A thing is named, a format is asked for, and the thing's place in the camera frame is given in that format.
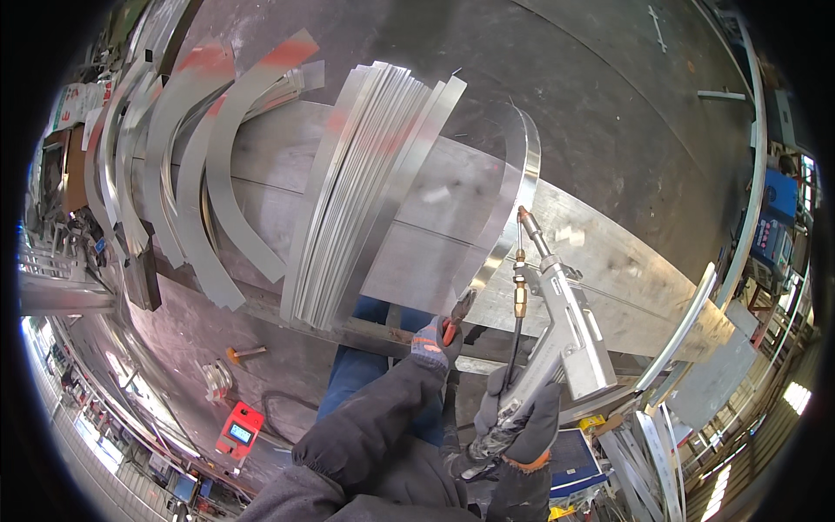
work glove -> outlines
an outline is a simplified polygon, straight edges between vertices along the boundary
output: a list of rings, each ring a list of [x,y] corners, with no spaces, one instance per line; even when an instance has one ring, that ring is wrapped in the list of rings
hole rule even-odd
[[[498,422],[498,399],[502,391],[504,374],[508,367],[501,367],[487,378],[487,391],[481,399],[481,407],[473,423],[478,435],[486,435],[495,429]],[[511,374],[511,386],[519,378],[522,368],[514,367]],[[534,399],[533,409],[527,423],[516,433],[514,441],[504,450],[502,458],[512,466],[526,472],[532,472],[545,466],[550,460],[550,448],[557,439],[559,427],[559,395],[562,386],[549,383]]]
[[[432,361],[443,365],[446,372],[449,368],[455,367],[455,359],[461,353],[463,336],[461,329],[455,332],[453,341],[449,346],[443,345],[443,322],[446,317],[435,316],[429,324],[417,331],[412,337],[412,355],[427,357]]]

factory floor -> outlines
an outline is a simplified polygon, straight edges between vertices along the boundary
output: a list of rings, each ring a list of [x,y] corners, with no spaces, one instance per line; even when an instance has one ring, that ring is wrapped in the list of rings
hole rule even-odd
[[[636,0],[204,0],[181,56],[217,36],[231,42],[240,74],[306,28],[320,46],[314,59],[326,62],[326,86],[303,98],[325,104],[334,103],[358,63],[406,66],[427,84],[460,68],[457,76],[468,87],[443,135],[504,157],[503,141],[483,111],[491,101],[516,104],[538,126],[543,180],[698,281],[730,243],[747,199],[752,108],[696,97],[698,89],[746,88],[693,2],[658,0],[653,8],[665,50],[647,4]],[[128,307],[124,316],[147,348],[145,371],[165,388],[201,453],[219,457],[212,449],[229,410],[205,400],[195,363],[225,358],[227,347],[267,346],[233,367],[236,397],[268,414],[291,440],[309,428],[315,411],[304,403],[319,403],[336,346],[218,309],[162,276],[159,288],[161,308]],[[112,349],[88,318],[74,328],[97,345],[95,352]],[[459,424],[471,422],[484,381],[463,376]],[[256,489],[281,461],[266,453],[249,459],[241,475]]]

person's leg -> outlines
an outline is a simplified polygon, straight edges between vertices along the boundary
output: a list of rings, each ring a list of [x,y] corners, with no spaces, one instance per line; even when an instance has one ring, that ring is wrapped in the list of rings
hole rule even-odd
[[[417,332],[429,324],[432,317],[430,313],[412,308],[403,308],[400,311],[400,328],[409,332]],[[439,393],[412,421],[408,430],[409,434],[440,448],[443,443],[441,410],[443,410],[443,401]]]
[[[385,324],[387,314],[387,302],[360,296],[353,316],[365,321]],[[342,401],[383,375],[387,370],[388,359],[386,357],[339,345],[337,354],[333,358],[331,377],[327,382],[325,397],[322,398],[319,411],[316,413],[316,421],[337,409]]]

